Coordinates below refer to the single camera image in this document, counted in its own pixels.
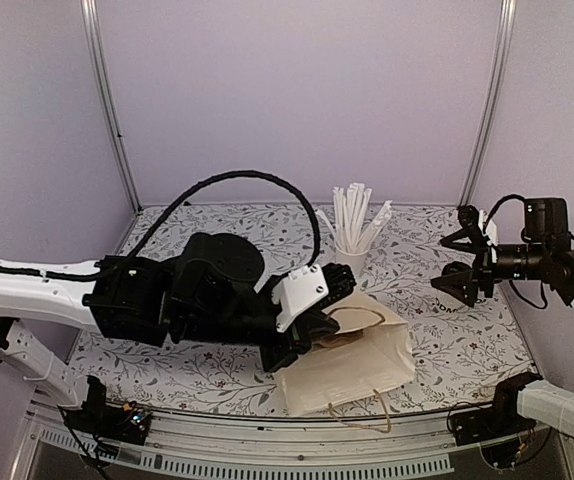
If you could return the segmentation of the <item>cream paper bag with handles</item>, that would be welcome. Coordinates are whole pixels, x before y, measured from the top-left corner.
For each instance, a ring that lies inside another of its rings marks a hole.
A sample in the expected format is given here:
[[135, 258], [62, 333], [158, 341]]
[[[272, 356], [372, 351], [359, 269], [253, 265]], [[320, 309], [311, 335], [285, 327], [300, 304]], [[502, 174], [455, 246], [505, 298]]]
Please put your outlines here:
[[386, 411], [384, 395], [416, 374], [408, 321], [359, 289], [323, 313], [338, 322], [336, 334], [363, 330], [364, 336], [336, 349], [313, 347], [274, 375], [287, 414], [320, 412], [347, 425], [338, 411], [347, 403], [375, 400]]

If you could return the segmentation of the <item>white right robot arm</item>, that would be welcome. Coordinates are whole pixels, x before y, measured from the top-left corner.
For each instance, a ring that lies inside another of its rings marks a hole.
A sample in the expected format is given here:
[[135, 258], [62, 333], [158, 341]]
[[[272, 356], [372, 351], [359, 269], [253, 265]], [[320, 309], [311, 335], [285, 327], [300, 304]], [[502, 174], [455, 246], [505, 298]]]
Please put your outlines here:
[[574, 367], [562, 364], [574, 357], [574, 234], [566, 200], [506, 195], [490, 211], [462, 205], [457, 218], [458, 230], [440, 243], [472, 255], [473, 261], [447, 264], [432, 279], [432, 287], [473, 307], [479, 299], [492, 297], [498, 284], [514, 288], [520, 281], [536, 281], [542, 292], [551, 291], [560, 300], [547, 327], [526, 328], [528, 341], [560, 351], [539, 351], [537, 356], [554, 361], [554, 366], [499, 381], [489, 407], [451, 415], [448, 430], [460, 446], [500, 439], [537, 424], [574, 439]]

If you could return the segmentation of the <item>white paper cup corner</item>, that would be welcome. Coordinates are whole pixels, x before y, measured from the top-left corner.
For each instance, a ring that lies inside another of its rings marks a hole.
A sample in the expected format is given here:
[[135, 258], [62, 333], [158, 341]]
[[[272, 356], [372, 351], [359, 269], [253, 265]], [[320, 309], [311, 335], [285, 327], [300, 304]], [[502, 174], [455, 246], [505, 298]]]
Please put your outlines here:
[[454, 314], [460, 312], [464, 305], [452, 297], [437, 297], [436, 305], [440, 312], [445, 314]]

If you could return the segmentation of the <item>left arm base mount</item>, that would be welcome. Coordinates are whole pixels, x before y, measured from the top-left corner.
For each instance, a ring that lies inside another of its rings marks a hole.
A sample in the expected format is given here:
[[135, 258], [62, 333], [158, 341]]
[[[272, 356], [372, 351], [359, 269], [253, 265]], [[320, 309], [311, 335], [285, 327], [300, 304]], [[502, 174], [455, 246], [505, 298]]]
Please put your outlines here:
[[65, 408], [65, 425], [95, 439], [108, 439], [143, 446], [151, 426], [151, 411], [136, 401], [119, 406], [107, 402], [107, 388], [88, 376], [87, 394], [79, 408]]

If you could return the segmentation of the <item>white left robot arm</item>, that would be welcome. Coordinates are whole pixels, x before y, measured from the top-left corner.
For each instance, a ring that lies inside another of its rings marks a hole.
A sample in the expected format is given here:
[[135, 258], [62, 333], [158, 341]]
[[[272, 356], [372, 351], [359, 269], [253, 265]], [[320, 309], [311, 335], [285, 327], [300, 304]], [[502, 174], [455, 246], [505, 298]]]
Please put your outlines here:
[[228, 233], [193, 234], [164, 261], [136, 254], [67, 265], [0, 259], [0, 360], [75, 411], [95, 434], [115, 426], [106, 390], [79, 380], [26, 328], [29, 320], [91, 330], [154, 347], [183, 340], [255, 346], [268, 373], [338, 331], [329, 308], [348, 297], [350, 267], [309, 262], [266, 276], [260, 251]]

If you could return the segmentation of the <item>brown cardboard cup carrier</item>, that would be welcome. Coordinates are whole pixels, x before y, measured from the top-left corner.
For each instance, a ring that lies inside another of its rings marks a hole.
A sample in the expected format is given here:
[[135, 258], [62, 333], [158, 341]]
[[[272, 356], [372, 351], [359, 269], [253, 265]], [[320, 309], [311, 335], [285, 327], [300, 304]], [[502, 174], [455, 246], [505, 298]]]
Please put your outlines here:
[[351, 332], [325, 336], [314, 342], [314, 349], [320, 350], [340, 348], [357, 342], [358, 340], [362, 339], [363, 336], [363, 330], [355, 330]]

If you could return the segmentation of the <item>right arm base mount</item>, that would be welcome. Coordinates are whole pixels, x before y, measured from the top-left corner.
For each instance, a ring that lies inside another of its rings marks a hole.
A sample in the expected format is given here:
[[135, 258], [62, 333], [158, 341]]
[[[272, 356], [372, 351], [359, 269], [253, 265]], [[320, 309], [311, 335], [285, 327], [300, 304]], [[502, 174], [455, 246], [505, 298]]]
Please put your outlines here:
[[468, 402], [456, 403], [448, 411], [447, 430], [454, 436], [458, 446], [495, 440], [526, 431], [525, 439], [519, 438], [507, 444], [484, 447], [480, 449], [480, 453], [487, 465], [499, 472], [513, 470], [529, 463], [547, 446], [552, 429], [548, 429], [542, 443], [536, 447], [536, 421], [518, 414], [518, 393], [528, 384], [542, 379], [539, 374], [524, 372], [501, 381], [495, 387], [489, 407]]

